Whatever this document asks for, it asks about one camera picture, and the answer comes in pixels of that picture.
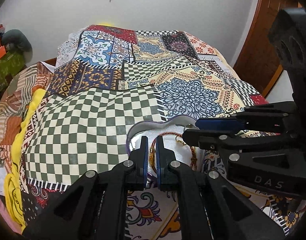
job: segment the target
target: paisley pattern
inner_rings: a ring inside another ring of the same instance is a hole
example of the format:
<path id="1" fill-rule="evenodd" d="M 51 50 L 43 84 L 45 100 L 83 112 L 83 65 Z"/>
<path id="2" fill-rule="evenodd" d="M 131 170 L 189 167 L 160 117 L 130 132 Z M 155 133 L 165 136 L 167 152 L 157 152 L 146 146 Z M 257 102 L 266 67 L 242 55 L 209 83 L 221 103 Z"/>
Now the paisley pattern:
<path id="1" fill-rule="evenodd" d="M 148 79 L 142 79 L 142 80 L 137 80 L 137 81 L 130 81 L 128 82 L 128 88 L 136 88 L 138 86 L 143 86 L 148 84 Z"/>
<path id="2" fill-rule="evenodd" d="M 150 225 L 152 221 L 162 221 L 160 216 L 158 215 L 160 212 L 160 209 L 158 208 L 158 202 L 154 200 L 154 196 L 152 193 L 149 192 L 144 192 L 141 194 L 141 199 L 142 200 L 148 200 L 148 203 L 143 206 L 139 207 L 138 205 L 138 197 L 131 196 L 129 194 L 128 199 L 127 199 L 127 207 L 126 207 L 126 221 L 129 225 L 134 225 L 137 224 L 138 226 L 143 226 L 146 224 Z M 138 210 L 138 216 L 135 218 L 132 216 L 129 211 L 133 210 L 136 208 Z"/>
<path id="3" fill-rule="evenodd" d="M 56 190 L 50 190 L 47 188 L 31 186 L 31 193 L 36 198 L 36 201 L 42 208 L 47 205 L 48 192 L 56 192 Z"/>

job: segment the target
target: striped fabric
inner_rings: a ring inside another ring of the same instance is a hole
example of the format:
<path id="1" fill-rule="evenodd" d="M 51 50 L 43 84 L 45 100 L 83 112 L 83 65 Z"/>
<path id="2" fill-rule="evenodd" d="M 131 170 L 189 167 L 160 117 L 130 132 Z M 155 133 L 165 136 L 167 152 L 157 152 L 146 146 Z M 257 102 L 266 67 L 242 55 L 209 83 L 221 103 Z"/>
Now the striped fabric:
<path id="1" fill-rule="evenodd" d="M 0 158 L 11 171 L 11 145 L 20 132 L 25 106 L 38 88 L 45 89 L 53 74 L 40 62 L 24 69 L 11 81 L 0 101 Z"/>

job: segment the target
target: metal screw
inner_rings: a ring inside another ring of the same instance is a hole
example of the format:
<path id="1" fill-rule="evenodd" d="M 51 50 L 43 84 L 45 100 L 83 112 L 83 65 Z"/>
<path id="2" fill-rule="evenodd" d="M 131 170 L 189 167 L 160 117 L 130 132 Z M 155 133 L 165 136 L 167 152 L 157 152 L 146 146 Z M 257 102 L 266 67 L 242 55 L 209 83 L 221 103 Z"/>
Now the metal screw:
<path id="1" fill-rule="evenodd" d="M 92 178 L 96 175 L 95 171 L 86 171 L 85 176 L 88 178 Z"/>
<path id="2" fill-rule="evenodd" d="M 210 171 L 209 176 L 212 179 L 217 179 L 219 177 L 219 174 L 216 171 Z"/>
<path id="3" fill-rule="evenodd" d="M 123 165 L 124 165 L 125 167 L 133 166 L 133 164 L 134 164 L 134 162 L 131 161 L 131 160 L 127 160 L 127 161 L 124 161 L 124 162 L 123 162 Z"/>
<path id="4" fill-rule="evenodd" d="M 230 156 L 229 156 L 229 159 L 233 162 L 236 162 L 238 161 L 238 159 L 240 158 L 240 155 L 238 155 L 237 153 L 232 153 Z"/>
<path id="5" fill-rule="evenodd" d="M 227 135 L 223 134 L 223 135 L 219 136 L 219 139 L 220 140 L 225 140 L 225 139 L 227 139 L 227 137 L 228 137 Z"/>
<path id="6" fill-rule="evenodd" d="M 174 168 L 177 168 L 181 165 L 181 163 L 179 161 L 171 161 L 171 166 Z"/>

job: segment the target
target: blue mandala pattern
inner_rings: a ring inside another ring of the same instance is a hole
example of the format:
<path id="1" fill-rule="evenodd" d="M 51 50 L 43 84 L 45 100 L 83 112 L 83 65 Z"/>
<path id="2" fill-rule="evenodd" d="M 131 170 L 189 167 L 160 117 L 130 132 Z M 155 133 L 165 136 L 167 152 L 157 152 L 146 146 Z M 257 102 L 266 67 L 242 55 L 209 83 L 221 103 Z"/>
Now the blue mandala pattern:
<path id="1" fill-rule="evenodd" d="M 161 92 L 161 100 L 168 110 L 166 117 L 187 114 L 199 119 L 225 113 L 221 105 L 215 102 L 219 92 L 205 89 L 199 79 L 187 82 L 173 78 L 170 82 L 157 86 L 157 89 Z"/>
<path id="2" fill-rule="evenodd" d="M 147 52 L 152 55 L 163 52 L 159 46 L 153 45 L 149 42 L 139 42 L 139 46 L 142 52 Z"/>

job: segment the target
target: pink fabric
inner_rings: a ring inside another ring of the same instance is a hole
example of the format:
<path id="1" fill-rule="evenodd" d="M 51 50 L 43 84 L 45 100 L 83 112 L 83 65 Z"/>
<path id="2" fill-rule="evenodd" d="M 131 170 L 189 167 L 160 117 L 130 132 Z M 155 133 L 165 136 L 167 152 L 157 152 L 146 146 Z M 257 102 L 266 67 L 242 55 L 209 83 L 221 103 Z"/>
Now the pink fabric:
<path id="1" fill-rule="evenodd" d="M 6 223 L 9 225 L 9 227 L 14 232 L 16 232 L 18 234 L 21 234 L 21 227 L 20 227 L 20 225 L 11 219 L 11 217 L 8 214 L 8 211 L 7 211 L 6 207 L 4 206 L 4 204 L 3 204 L 1 199 L 0 199 L 0 214 L 2 215 L 2 217 L 4 218 Z"/>

